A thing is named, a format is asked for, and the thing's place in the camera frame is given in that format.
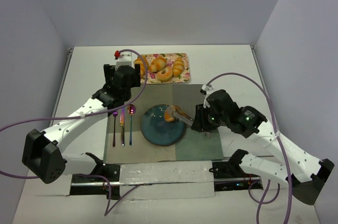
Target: table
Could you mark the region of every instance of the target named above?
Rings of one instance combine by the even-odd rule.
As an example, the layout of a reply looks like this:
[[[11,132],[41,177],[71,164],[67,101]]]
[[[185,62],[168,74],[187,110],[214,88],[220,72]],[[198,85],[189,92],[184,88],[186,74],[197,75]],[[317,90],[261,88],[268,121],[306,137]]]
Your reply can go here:
[[[204,84],[223,72],[243,73],[262,85],[258,68],[249,45],[180,45],[180,46],[97,46],[75,47],[55,116],[67,116],[78,109],[105,82],[103,64],[114,64],[114,52],[134,49],[139,53],[184,52],[189,56],[191,81],[189,84]],[[257,108],[269,119],[268,106],[262,93],[251,82],[226,76],[213,83],[214,88],[225,89],[239,106]],[[76,139],[65,153],[92,152],[103,158],[107,119],[89,128]],[[229,157],[238,149],[245,149],[257,156],[270,155],[256,143],[220,128],[223,154]],[[183,174],[175,175],[170,165]],[[255,223],[257,204],[247,191],[213,192],[213,177],[208,169],[211,162],[173,162],[127,164],[121,167],[120,179],[128,181],[131,174],[142,171],[139,181],[158,179],[162,181],[196,181],[190,184],[159,184],[141,186],[133,191],[107,216],[104,209],[107,200],[103,196],[68,195],[71,176],[61,176],[52,184],[40,180],[27,180],[13,223]],[[270,190],[268,197],[273,197]],[[262,191],[254,191],[258,198]],[[185,195],[190,199],[177,199]],[[282,223],[287,205],[287,190],[282,189],[274,203],[263,206],[260,223]],[[293,201],[289,223],[319,223],[314,207]]]

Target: tray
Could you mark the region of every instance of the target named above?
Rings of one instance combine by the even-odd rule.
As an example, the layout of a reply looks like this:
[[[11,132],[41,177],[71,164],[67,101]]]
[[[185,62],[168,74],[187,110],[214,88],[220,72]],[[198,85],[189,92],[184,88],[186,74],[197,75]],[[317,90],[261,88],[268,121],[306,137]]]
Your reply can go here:
[[[166,83],[186,83],[190,81],[190,68],[188,56],[185,53],[157,53],[157,54],[142,54],[148,61],[149,65],[158,56],[167,59],[167,66],[173,67],[174,61],[177,57],[181,57],[184,64],[184,71],[178,77],[172,77],[167,82],[161,82],[156,79],[156,73],[148,72],[147,84],[166,84]],[[144,84],[145,76],[141,78],[141,84]]]

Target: blue plate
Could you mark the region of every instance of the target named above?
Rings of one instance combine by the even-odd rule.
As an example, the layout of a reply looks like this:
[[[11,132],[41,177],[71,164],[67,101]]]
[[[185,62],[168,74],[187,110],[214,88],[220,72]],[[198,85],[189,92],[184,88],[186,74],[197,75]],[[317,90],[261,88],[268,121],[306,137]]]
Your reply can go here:
[[[181,121],[166,122],[164,112],[168,105],[151,107],[141,120],[141,132],[150,143],[158,146],[170,146],[179,141],[185,132]]]

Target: croissant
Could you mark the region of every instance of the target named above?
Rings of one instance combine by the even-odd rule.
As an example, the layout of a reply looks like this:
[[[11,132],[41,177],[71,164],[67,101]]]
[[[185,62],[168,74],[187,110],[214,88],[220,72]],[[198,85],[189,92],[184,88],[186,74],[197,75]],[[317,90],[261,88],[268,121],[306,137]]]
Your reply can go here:
[[[146,62],[147,68],[149,68],[149,64],[148,64],[148,61],[146,60],[146,58],[144,56],[142,56],[142,58]],[[139,67],[140,67],[140,76],[142,77],[144,75],[144,72],[145,72],[145,68],[144,68],[142,60],[140,58],[138,58],[138,59],[136,59],[134,61],[134,64],[139,64]]]
[[[158,72],[165,68],[167,60],[164,57],[157,57],[154,59],[149,67],[150,72]]]
[[[173,75],[175,77],[179,76],[184,71],[184,64],[181,57],[178,57],[174,61],[173,65]]]

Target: white wall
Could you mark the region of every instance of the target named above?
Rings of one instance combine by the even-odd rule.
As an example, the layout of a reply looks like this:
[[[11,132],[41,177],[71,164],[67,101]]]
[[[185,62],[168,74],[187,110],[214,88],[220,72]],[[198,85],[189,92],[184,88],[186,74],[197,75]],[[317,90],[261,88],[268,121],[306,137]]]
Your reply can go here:
[[[0,0],[0,127],[51,116],[66,49],[38,0]],[[21,163],[25,135],[48,123],[31,123],[0,135],[0,170],[26,175]],[[24,180],[0,175],[1,223],[12,223]]]
[[[257,43],[257,57],[283,132],[338,165],[338,0],[279,0]],[[338,168],[316,205],[337,223]]]
[[[41,0],[67,45],[254,44],[278,0]]]

